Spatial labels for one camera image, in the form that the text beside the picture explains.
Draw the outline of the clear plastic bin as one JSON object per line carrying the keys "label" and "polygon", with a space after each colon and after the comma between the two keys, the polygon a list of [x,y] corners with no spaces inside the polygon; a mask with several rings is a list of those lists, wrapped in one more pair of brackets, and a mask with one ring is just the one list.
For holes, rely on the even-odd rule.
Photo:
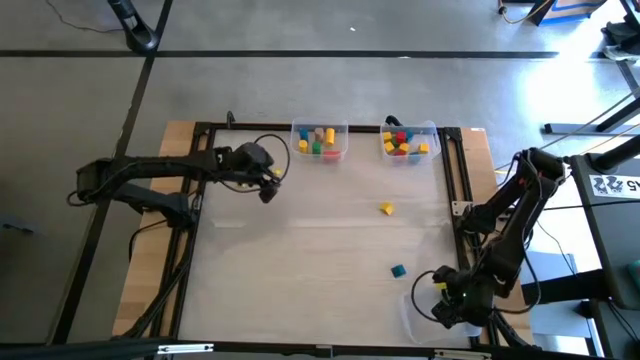
{"label": "clear plastic bin", "polygon": [[[314,155],[312,153],[312,144],[314,142],[317,142],[314,138],[315,128],[324,129],[324,141],[320,142],[322,144],[322,153],[320,155]],[[327,128],[334,128],[336,132],[335,145],[332,147],[327,147],[325,145],[325,131]],[[300,141],[298,131],[300,129],[308,130],[309,140],[307,141],[307,153],[301,153],[298,148],[298,142]],[[295,118],[291,123],[289,145],[292,149],[292,153],[299,159],[304,159],[305,161],[327,163],[322,159],[323,152],[327,150],[341,151],[343,160],[348,150],[348,133],[349,125],[345,120],[338,120],[333,118],[299,117]]]}
{"label": "clear plastic bin", "polygon": [[[397,148],[395,148],[395,151],[392,154],[387,154],[384,151],[384,144],[387,142],[383,141],[382,133],[391,132],[392,139],[396,140],[395,134],[397,132],[406,133],[407,131],[413,131],[415,133],[415,136],[411,142],[408,142],[408,141],[406,142],[410,146],[409,152],[406,154],[406,156],[402,156],[402,157],[392,156],[392,154],[397,150]],[[441,143],[439,140],[438,129],[435,126],[435,124],[431,121],[425,121],[425,122],[414,124],[414,125],[411,125],[411,124],[405,125],[402,123],[402,126],[400,127],[388,126],[385,124],[385,122],[383,122],[380,125],[379,138],[380,138],[382,160],[388,165],[393,165],[393,166],[426,165],[428,163],[431,163],[441,153]],[[427,143],[429,145],[430,150],[427,154],[420,154],[418,152],[418,146],[421,143]],[[422,159],[418,164],[411,165],[408,162],[408,157],[411,153],[419,153],[422,156]]]}
{"label": "clear plastic bin", "polygon": [[[431,309],[440,301],[440,295],[435,288],[417,290],[415,301],[420,309],[430,317]],[[467,322],[453,325],[450,329],[442,324],[424,318],[414,307],[409,291],[399,300],[399,313],[407,337],[416,345],[431,345],[440,340],[467,340],[482,334],[483,329]]]}

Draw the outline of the black overhead rig frame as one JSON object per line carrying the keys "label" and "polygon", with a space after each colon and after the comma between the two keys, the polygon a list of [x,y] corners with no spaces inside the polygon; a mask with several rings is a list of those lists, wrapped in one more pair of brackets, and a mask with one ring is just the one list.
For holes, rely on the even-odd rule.
{"label": "black overhead rig frame", "polygon": [[57,345],[27,345],[0,347],[0,360],[131,360],[157,355],[157,348],[163,344],[213,343],[213,352],[206,353],[267,353],[309,355],[315,358],[335,358],[338,356],[402,356],[435,358],[435,349],[454,349],[490,353],[492,360],[640,360],[640,345],[629,355],[608,357],[584,356],[579,354],[545,351],[538,347],[501,347],[493,345],[472,345],[468,348],[455,347],[394,347],[357,345],[312,345],[279,343],[205,342],[177,341],[170,338],[119,338],[107,341],[71,343]]}

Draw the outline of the blue cart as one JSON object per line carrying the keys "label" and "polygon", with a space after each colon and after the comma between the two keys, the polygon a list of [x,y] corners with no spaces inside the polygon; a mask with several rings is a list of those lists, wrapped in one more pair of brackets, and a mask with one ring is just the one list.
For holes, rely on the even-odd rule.
{"label": "blue cart", "polygon": [[535,0],[528,20],[536,26],[588,19],[607,0]]}

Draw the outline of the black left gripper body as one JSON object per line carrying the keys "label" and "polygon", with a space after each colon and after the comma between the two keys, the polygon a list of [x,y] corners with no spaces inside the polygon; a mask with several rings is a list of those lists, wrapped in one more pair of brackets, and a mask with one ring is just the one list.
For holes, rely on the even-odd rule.
{"label": "black left gripper body", "polygon": [[264,147],[254,142],[246,142],[222,159],[222,169],[230,172],[232,181],[258,183],[268,174],[274,164],[273,157]]}

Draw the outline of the white code label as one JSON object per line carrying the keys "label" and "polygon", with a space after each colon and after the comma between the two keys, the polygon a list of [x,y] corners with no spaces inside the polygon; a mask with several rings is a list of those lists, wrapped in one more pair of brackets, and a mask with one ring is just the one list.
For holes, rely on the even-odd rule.
{"label": "white code label", "polygon": [[590,175],[589,180],[595,196],[640,199],[640,176]]}

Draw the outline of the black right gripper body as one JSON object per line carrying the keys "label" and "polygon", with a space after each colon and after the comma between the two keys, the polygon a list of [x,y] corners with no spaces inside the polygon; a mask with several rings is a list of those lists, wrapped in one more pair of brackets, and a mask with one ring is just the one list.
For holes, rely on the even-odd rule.
{"label": "black right gripper body", "polygon": [[484,278],[466,279],[456,285],[454,309],[462,322],[487,325],[494,307],[495,285]]}

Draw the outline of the silver aluminium extrusion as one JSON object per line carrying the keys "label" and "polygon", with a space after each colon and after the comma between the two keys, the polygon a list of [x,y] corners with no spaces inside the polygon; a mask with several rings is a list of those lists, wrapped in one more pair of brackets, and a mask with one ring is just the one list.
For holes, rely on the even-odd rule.
{"label": "silver aluminium extrusion", "polygon": [[434,357],[445,360],[492,360],[490,353],[454,349],[435,349]]}
{"label": "silver aluminium extrusion", "polygon": [[214,351],[213,343],[163,344],[157,348],[157,355],[206,353]]}

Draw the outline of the black table frame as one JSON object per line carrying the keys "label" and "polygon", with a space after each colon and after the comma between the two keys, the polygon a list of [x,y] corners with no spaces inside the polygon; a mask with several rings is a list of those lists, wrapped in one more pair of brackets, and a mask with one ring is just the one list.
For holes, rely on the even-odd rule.
{"label": "black table frame", "polygon": [[[192,145],[205,146],[215,143],[215,139],[224,131],[238,135],[248,133],[284,133],[292,129],[284,123],[224,123],[178,122],[168,123],[162,140],[162,155],[183,155]],[[495,186],[495,176],[490,168],[493,165],[486,132],[483,128],[441,127],[437,130],[444,144],[441,164],[437,167],[443,173],[445,195],[448,201],[459,197],[465,200],[486,200]],[[139,239],[140,248],[133,252],[132,262],[127,275],[131,285],[142,277],[143,271],[150,272],[148,283],[158,290],[164,284],[169,273],[177,268],[179,257],[187,247],[189,237],[174,232],[154,230]],[[177,288],[169,296],[169,304],[162,310],[159,324],[154,327],[156,333],[177,337],[186,326],[181,323],[189,307],[186,305],[188,287],[195,282],[195,269],[189,268],[179,281]],[[411,345],[406,337],[398,338],[398,330],[384,334],[373,340],[357,340],[353,337],[339,336],[336,340],[324,337],[319,328],[304,338],[301,332],[311,329],[316,321],[304,317],[300,323],[285,316],[277,315],[273,321],[263,323],[270,330],[282,330],[293,325],[295,332],[278,338],[243,340],[236,335],[209,336],[219,352],[281,352],[284,354],[310,353],[314,356],[339,356],[341,354],[378,354],[409,353],[424,351],[423,345]]]}

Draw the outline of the black desk leg frame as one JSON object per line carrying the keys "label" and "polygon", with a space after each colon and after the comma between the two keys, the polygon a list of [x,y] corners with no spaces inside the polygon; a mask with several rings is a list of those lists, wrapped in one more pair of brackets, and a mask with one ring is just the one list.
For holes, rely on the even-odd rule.
{"label": "black desk leg frame", "polygon": [[579,136],[609,136],[609,135],[639,135],[640,134],[640,95],[614,110],[605,113],[596,120],[589,120],[584,124],[578,123],[547,123],[543,125],[542,133],[546,135],[579,135]]}

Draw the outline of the black side desk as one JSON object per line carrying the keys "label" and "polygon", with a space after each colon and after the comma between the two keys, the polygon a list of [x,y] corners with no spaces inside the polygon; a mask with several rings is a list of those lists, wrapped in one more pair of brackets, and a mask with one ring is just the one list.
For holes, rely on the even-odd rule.
{"label": "black side desk", "polygon": [[570,168],[600,259],[610,296],[623,309],[640,310],[640,287],[629,266],[640,261],[640,199],[599,197],[590,189],[590,175],[640,176],[640,159],[603,174],[585,156],[570,158]]}

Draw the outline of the person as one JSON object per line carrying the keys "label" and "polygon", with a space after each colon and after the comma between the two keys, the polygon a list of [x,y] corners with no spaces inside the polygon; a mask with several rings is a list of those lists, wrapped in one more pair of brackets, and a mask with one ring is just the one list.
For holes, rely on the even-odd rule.
{"label": "person", "polygon": [[602,31],[610,40],[610,44],[603,49],[608,59],[640,61],[640,25],[608,22]]}

